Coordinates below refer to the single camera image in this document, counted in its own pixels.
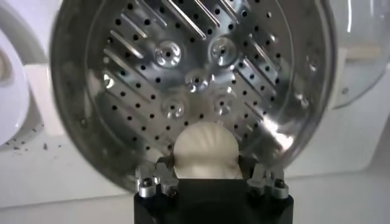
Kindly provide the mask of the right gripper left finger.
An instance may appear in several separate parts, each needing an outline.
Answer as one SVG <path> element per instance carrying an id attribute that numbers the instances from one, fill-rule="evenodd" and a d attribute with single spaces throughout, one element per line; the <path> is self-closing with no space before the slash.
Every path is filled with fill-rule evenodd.
<path id="1" fill-rule="evenodd" d="M 136 191 L 141 198 L 163 194 L 177 195 L 179 179 L 174 171 L 174 157 L 160 157 L 153 166 L 142 164 L 136 169 Z"/>

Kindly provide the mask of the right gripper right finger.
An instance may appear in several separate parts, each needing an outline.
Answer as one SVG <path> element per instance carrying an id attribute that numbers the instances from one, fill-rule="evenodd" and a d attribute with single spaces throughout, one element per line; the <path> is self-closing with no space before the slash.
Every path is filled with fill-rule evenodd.
<path id="1" fill-rule="evenodd" d="M 255 158 L 240 155 L 238 164 L 242 179 L 257 195 L 267 195 L 278 200 L 289 197 L 289 186 L 285 182 L 282 167 L 266 167 Z"/>

